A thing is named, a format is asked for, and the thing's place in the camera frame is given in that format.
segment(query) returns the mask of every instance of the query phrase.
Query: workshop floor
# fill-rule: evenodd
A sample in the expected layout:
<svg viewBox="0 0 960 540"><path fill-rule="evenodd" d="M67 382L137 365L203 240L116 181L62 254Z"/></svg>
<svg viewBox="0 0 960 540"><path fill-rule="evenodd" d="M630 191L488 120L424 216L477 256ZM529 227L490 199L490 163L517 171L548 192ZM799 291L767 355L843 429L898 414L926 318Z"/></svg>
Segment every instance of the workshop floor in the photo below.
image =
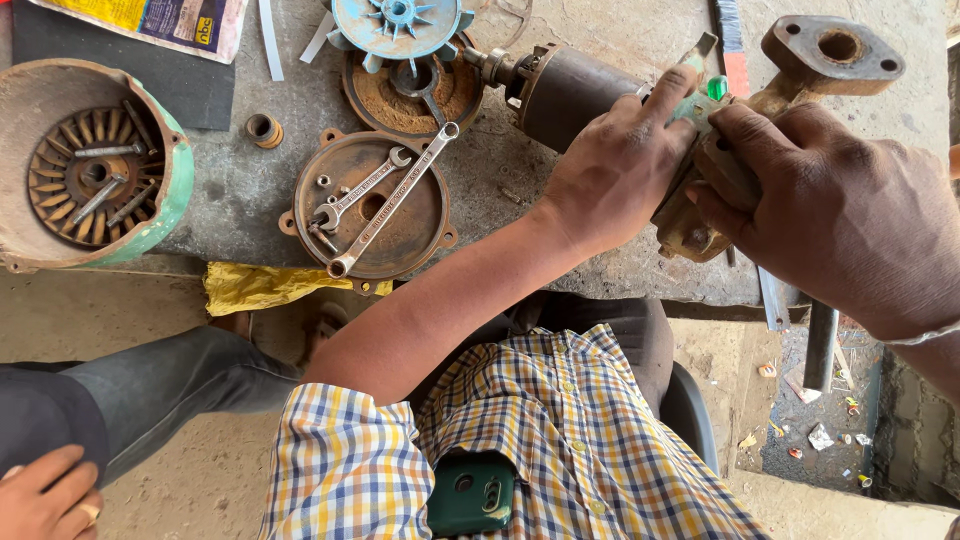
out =
<svg viewBox="0 0 960 540"><path fill-rule="evenodd" d="M90 359L204 323L204 291L186 278L94 272L0 273L0 361ZM300 353L293 305L264 312L254 329L281 359ZM776 386L756 367L779 353L763 326L671 320L675 358L708 401L723 476L775 538L943 537L953 514L884 503L758 474ZM260 524L276 414L211 414L104 492L100 538L253 538ZM748 451L737 443L753 432Z"/></svg>

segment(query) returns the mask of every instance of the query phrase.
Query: plaid shirt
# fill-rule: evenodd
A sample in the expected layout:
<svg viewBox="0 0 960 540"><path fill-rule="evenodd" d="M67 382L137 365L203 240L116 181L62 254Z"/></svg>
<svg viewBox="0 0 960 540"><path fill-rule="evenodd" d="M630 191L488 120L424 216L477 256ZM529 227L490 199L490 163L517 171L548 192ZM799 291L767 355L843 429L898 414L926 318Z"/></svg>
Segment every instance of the plaid shirt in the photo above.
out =
<svg viewBox="0 0 960 540"><path fill-rule="evenodd" d="M297 387L276 437L260 538L429 538L432 466L452 449L516 466L513 517L492 537L765 537L653 417L609 326L465 352L415 419L359 392Z"/></svg>

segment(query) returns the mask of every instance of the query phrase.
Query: impeller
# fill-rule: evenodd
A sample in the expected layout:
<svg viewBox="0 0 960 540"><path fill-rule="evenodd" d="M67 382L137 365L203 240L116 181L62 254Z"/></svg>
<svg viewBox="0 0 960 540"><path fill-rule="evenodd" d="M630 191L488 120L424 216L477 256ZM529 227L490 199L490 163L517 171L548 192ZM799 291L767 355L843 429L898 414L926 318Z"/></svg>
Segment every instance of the impeller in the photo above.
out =
<svg viewBox="0 0 960 540"><path fill-rule="evenodd" d="M365 51L363 67L376 73L386 60L407 60L416 76L414 59L436 54L452 61L454 34L473 22L473 12L462 11L460 0L333 0L337 29L326 35L345 51Z"/></svg>

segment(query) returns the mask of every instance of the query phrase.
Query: combination wrench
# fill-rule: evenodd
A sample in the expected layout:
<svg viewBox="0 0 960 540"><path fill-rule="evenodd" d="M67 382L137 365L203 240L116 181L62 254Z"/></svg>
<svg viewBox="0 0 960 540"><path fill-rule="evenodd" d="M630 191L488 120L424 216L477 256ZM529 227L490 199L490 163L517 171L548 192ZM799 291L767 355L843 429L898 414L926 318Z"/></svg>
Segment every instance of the combination wrench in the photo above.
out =
<svg viewBox="0 0 960 540"><path fill-rule="evenodd" d="M400 157L400 150L405 150L405 148L403 146L391 148L390 157L387 158L382 165L377 167L375 171L371 172L370 176L358 184L357 187L348 191L339 201L332 205L324 203L313 210L315 219L322 219L323 216L326 215L326 223L323 223L320 228L324 231L333 231L336 229L337 226L340 225L340 216L344 215L344 212L347 211L353 203L359 201L360 198L366 195L374 186L380 184L380 181L387 178L387 175L410 164L410 158Z"/></svg>
<svg viewBox="0 0 960 540"><path fill-rule="evenodd" d="M373 242L377 233L383 229L383 226L387 223L387 220L390 219L390 216L394 215L396 208L400 206L400 203L410 194L410 190L414 188L414 185L417 184L417 181L420 180L423 173L430 168L430 165L433 163L433 160L437 158L437 155L440 154L440 151L443 150L448 142L457 138L459 135L460 126L454 122L447 122L440 128L437 136L430 141L430 145L426 147L423 154L421 154L417 162L414 163L413 168L410 169L407 176L403 177L403 180L396 186L394 192L387 198L387 202L383 204L383 207L376 213L376 216L370 220L370 223L367 224L363 232L357 236L357 239L353 241L349 249L344 252L343 255L331 260L326 266L326 273L329 274L331 278L340 279L353 268L353 264L363 255L364 250Z"/></svg>

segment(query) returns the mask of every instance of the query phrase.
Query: green phone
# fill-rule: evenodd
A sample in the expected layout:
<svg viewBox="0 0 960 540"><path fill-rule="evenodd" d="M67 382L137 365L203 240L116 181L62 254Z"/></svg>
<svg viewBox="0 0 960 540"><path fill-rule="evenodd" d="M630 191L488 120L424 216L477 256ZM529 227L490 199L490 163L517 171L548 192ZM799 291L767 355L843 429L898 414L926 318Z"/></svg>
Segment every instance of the green phone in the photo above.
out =
<svg viewBox="0 0 960 540"><path fill-rule="evenodd" d="M498 452L448 454L437 463L426 502L434 536L500 530L514 507L514 464Z"/></svg>

